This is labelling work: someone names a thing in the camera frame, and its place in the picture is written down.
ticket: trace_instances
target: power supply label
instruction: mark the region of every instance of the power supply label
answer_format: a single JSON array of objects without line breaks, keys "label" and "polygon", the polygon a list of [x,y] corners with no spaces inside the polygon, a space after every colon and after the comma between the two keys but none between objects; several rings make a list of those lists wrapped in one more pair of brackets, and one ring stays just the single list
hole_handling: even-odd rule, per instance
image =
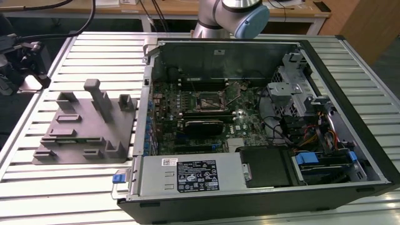
[{"label": "power supply label", "polygon": [[180,193],[220,189],[214,160],[177,162],[177,191]]}]

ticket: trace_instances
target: blue plastic tab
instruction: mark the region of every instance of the blue plastic tab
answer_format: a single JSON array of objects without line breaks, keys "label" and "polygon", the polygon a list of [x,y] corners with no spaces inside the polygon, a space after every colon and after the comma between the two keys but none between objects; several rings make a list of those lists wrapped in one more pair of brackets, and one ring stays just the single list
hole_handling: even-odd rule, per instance
[{"label": "blue plastic tab", "polygon": [[297,164],[318,163],[317,155],[313,152],[302,152],[296,155]]},{"label": "blue plastic tab", "polygon": [[112,176],[112,183],[113,184],[122,184],[122,183],[125,183],[125,175],[124,174],[114,174]]},{"label": "blue plastic tab", "polygon": [[357,161],[357,156],[356,156],[356,153],[353,151],[349,152],[349,158],[350,158],[352,162]]}]

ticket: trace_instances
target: slotted aluminum surface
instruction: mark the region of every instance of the slotted aluminum surface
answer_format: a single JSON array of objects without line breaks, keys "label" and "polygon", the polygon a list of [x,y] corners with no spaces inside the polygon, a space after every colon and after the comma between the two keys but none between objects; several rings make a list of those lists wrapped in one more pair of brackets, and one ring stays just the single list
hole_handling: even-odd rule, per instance
[{"label": "slotted aluminum surface", "polygon": [[[30,160],[58,108],[54,103],[58,92],[69,90],[78,98],[89,98],[89,94],[82,91],[82,84],[85,79],[97,78],[101,80],[100,88],[108,91],[110,98],[121,93],[129,93],[133,98],[138,98],[144,70],[142,41],[146,37],[161,36],[145,33],[88,32],[66,41],[54,61],[52,84],[38,95],[40,99],[25,125],[18,130],[0,170],[0,177],[5,172],[0,181],[2,225],[134,224],[110,198],[110,177],[118,169],[130,166],[129,161],[124,164],[104,165],[32,165]],[[188,38],[189,35],[176,33],[168,37]],[[362,61],[346,50],[345,43],[333,36],[265,35],[258,38],[309,40],[398,168],[398,102],[390,98],[392,93],[386,91],[381,80],[366,71]],[[316,81],[316,84],[324,93],[321,83]],[[126,188],[122,185],[118,191],[125,191]],[[398,208],[400,192],[393,191],[377,197],[358,199],[329,211],[184,224],[398,224]]]}]

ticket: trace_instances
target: motherboard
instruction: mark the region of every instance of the motherboard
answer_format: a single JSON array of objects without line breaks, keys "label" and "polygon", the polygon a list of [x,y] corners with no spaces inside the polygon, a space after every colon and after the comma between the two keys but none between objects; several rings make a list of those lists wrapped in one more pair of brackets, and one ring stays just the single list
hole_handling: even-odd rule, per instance
[{"label": "motherboard", "polygon": [[268,145],[256,108],[260,90],[248,81],[156,82],[156,154],[221,153]]}]

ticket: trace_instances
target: open computer tower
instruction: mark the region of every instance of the open computer tower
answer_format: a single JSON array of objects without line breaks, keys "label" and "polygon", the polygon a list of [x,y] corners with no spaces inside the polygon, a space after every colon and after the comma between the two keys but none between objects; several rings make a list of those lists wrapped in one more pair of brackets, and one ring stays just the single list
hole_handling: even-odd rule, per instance
[{"label": "open computer tower", "polygon": [[129,194],[141,224],[330,210],[400,174],[308,41],[145,43]]}]

